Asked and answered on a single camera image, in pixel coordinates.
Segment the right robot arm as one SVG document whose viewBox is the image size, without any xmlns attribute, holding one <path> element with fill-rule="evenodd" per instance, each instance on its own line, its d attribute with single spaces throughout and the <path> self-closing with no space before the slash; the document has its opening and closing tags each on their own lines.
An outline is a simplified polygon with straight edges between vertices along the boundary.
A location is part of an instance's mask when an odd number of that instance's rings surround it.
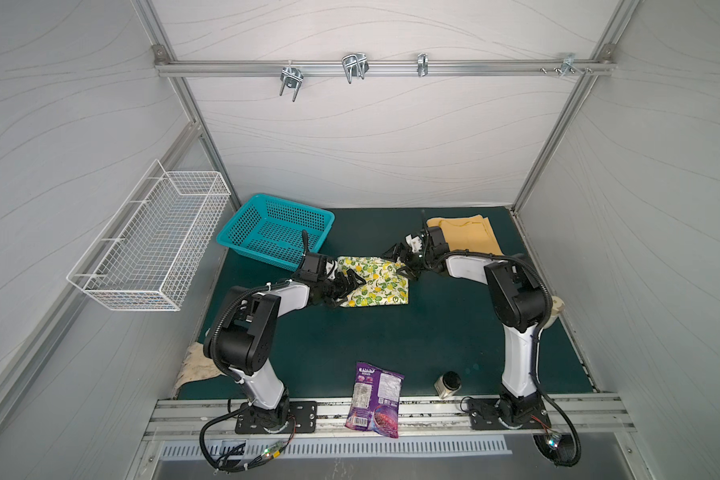
<svg viewBox="0 0 720 480">
<path fill-rule="evenodd" d="M 540 454 L 558 467 L 577 465 L 582 444 L 576 427 L 539 378 L 540 340 L 552 322 L 554 302 L 527 257 L 453 248 L 440 228 L 425 227 L 390 247 L 382 258 L 400 262 L 398 272 L 411 280 L 432 271 L 488 288 L 494 317 L 504 332 L 501 390 L 493 403 L 469 397 L 460 408 L 474 430 L 540 428 L 543 432 L 533 436 Z"/>
</svg>

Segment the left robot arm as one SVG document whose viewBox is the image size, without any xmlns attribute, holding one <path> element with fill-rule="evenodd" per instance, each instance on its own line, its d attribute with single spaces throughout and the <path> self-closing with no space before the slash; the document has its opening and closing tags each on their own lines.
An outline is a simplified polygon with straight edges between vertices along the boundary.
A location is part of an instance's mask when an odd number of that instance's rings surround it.
<svg viewBox="0 0 720 480">
<path fill-rule="evenodd" d="M 244 404 L 236 409 L 228 407 L 225 414 L 207 421 L 200 430 L 201 453 L 216 473 L 239 473 L 265 465 L 284 452 L 298 430 L 288 389 L 269 360 L 278 319 L 319 302 L 337 306 L 366 284 L 354 270 L 342 271 L 336 259 L 311 251 L 305 230 L 301 241 L 303 252 L 291 278 L 259 287 L 230 289 L 206 333 L 203 355 L 246 395 Z M 250 420 L 268 432 L 285 431 L 288 438 L 250 460 L 242 458 L 246 443 L 212 455 L 206 442 L 208 430 L 233 419 Z"/>
</svg>

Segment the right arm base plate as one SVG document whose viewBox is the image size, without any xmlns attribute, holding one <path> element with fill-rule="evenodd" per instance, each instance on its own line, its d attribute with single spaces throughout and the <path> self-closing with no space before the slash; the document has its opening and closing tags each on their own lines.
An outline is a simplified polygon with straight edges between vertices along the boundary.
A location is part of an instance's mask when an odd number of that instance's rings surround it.
<svg viewBox="0 0 720 480">
<path fill-rule="evenodd" d="M 540 397 L 518 404 L 504 397 L 464 397 L 459 409 L 467 415 L 472 430 L 544 430 L 551 426 Z"/>
</svg>

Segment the green floral skirt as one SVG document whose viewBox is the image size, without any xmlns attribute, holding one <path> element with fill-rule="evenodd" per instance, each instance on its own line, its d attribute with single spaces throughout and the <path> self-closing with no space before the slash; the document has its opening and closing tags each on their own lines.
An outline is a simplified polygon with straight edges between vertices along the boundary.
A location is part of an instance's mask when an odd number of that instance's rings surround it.
<svg viewBox="0 0 720 480">
<path fill-rule="evenodd" d="M 340 307 L 394 306 L 409 303 L 409 279 L 398 273 L 404 267 L 403 263 L 380 257 L 352 256 L 339 257 L 337 261 L 345 275 L 354 272 L 365 281 L 346 296 L 339 304 Z"/>
</svg>

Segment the yellow skirt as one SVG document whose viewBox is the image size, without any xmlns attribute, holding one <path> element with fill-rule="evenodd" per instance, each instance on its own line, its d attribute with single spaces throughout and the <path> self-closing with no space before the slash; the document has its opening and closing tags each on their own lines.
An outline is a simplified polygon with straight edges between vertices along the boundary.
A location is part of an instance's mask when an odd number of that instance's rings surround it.
<svg viewBox="0 0 720 480">
<path fill-rule="evenodd" d="M 450 251 L 503 254 L 490 220 L 481 215 L 462 218 L 430 218 L 427 220 L 427 226 L 441 229 Z"/>
</svg>

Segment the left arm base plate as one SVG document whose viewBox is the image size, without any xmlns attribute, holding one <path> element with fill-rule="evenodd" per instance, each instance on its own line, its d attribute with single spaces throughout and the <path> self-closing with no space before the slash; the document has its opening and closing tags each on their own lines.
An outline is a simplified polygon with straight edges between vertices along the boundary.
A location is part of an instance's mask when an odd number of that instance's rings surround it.
<svg viewBox="0 0 720 480">
<path fill-rule="evenodd" d="M 316 401 L 288 401 L 273 410 L 250 407 L 237 417 L 235 433 L 238 435 L 314 433 L 317 407 Z"/>
</svg>

